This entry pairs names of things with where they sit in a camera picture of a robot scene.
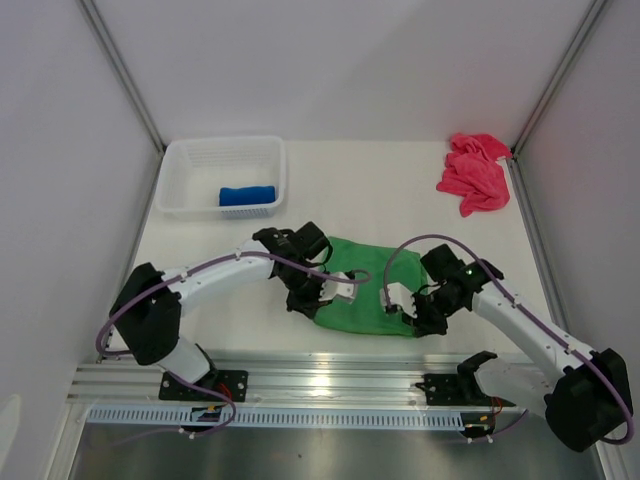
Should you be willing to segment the green towel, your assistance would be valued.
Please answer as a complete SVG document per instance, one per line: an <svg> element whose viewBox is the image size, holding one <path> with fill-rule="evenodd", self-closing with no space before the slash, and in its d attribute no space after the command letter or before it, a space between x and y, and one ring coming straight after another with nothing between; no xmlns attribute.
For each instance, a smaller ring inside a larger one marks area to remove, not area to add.
<svg viewBox="0 0 640 480"><path fill-rule="evenodd" d="M372 275L369 282L358 287L355 300L348 304L342 300L320 308L314 318L315 325L351 334L414 336L401 313L388 314L381 304L383 274L394 250L389 247L359 244L339 237L329 239L333 253L326 261L330 273L363 269Z"/></svg>

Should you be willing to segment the blue towel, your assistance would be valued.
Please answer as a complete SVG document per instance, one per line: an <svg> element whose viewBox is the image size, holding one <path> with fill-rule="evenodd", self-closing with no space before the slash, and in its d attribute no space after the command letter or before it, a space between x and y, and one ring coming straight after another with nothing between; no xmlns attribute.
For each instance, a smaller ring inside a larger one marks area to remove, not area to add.
<svg viewBox="0 0 640 480"><path fill-rule="evenodd" d="M220 207L270 204L276 200L276 188L272 185L222 187L218 199Z"/></svg>

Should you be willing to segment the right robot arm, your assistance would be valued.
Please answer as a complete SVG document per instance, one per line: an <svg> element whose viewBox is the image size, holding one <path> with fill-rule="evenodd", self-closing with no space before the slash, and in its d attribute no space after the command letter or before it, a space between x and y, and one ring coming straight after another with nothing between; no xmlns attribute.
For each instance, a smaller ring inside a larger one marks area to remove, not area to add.
<svg viewBox="0 0 640 480"><path fill-rule="evenodd" d="M443 334L447 320L462 309L488 321L535 365L520 368L481 351L456 368L457 393L450 404L479 405L496 398L545 419L569 449L582 452L626 426L634 433L633 402L626 363L613 349L596 351L557 325L538 318L520 295L502 285L490 263L466 264L446 245L421 259L436 288L413 296L418 330Z"/></svg>

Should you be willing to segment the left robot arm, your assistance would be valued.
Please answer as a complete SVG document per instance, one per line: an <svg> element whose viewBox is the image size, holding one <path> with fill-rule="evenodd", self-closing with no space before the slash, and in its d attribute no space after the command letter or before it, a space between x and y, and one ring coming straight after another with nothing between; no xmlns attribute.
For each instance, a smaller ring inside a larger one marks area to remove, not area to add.
<svg viewBox="0 0 640 480"><path fill-rule="evenodd" d="M200 346L182 337L182 318L218 295L272 278L284 284L290 300L316 308L324 279L310 271L320 266L322 253L333 253L330 240L308 222L296 231L261 229L198 266L159 270L147 262L131 272L109 318L138 364L180 377L192 398L204 400L216 390L215 367Z"/></svg>

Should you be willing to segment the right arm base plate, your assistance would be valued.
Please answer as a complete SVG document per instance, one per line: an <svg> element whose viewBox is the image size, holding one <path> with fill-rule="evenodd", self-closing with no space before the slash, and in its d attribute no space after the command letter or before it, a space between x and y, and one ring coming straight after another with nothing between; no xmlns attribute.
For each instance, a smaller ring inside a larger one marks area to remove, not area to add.
<svg viewBox="0 0 640 480"><path fill-rule="evenodd" d="M483 393L472 375L428 373L414 386L422 391L429 406L505 406L513 404Z"/></svg>

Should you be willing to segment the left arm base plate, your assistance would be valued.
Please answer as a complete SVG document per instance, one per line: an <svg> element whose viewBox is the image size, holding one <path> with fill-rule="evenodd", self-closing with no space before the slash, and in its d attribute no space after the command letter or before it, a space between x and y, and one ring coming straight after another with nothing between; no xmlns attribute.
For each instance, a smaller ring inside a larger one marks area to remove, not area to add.
<svg viewBox="0 0 640 480"><path fill-rule="evenodd" d="M169 373L164 373L159 386L158 398L163 401L205 402L219 401L202 389L222 394L233 402L243 403L249 383L249 372L245 370L218 370L208 374L195 383L199 389L193 389L177 381Z"/></svg>

